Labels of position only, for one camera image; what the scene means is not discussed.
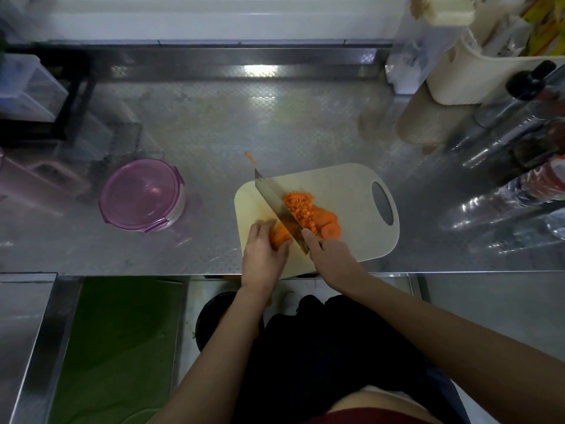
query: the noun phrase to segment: green mat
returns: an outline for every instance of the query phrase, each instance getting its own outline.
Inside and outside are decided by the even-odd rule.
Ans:
[[[168,399],[182,285],[87,279],[50,424],[145,424]]]

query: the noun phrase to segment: kitchen knife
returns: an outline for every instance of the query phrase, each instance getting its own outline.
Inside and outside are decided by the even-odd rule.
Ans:
[[[302,226],[287,206],[284,205],[284,202],[279,195],[277,195],[273,188],[269,185],[267,179],[259,174],[257,168],[255,169],[255,187],[259,193],[261,193],[261,196],[267,204],[269,204],[275,214],[277,214],[277,217],[286,229],[288,229],[292,237],[296,240],[296,242],[298,242],[300,248],[307,254],[310,249],[308,249],[306,241],[304,241],[304,237],[302,236]]]

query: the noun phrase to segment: pink container lid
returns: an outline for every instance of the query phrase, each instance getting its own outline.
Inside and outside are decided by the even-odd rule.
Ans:
[[[184,186],[176,167],[159,159],[139,159],[118,168],[106,181],[98,206],[106,223],[149,232],[168,222]]]

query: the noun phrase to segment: white cutting board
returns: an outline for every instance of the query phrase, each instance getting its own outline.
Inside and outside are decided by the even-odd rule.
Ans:
[[[340,240],[349,246],[351,254],[359,262],[385,256],[398,242],[398,211],[392,195],[378,175],[364,165],[346,163],[273,177],[271,182],[279,188],[275,192],[281,197],[288,192],[310,192],[315,197],[316,206],[335,213],[341,226]],[[390,203],[392,226],[387,225],[378,212],[373,199],[373,182],[382,187]],[[234,204],[243,251],[253,223],[278,219],[255,187],[255,181],[240,187]],[[298,242],[293,241],[281,278],[315,271],[310,257],[304,255]]]

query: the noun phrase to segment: person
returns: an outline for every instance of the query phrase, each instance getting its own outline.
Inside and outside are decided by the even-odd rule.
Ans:
[[[271,227],[251,226],[241,288],[152,424],[469,423],[449,378],[501,424],[565,422],[563,362],[386,284],[307,229],[342,296],[303,298],[254,342],[290,245],[273,251]]]

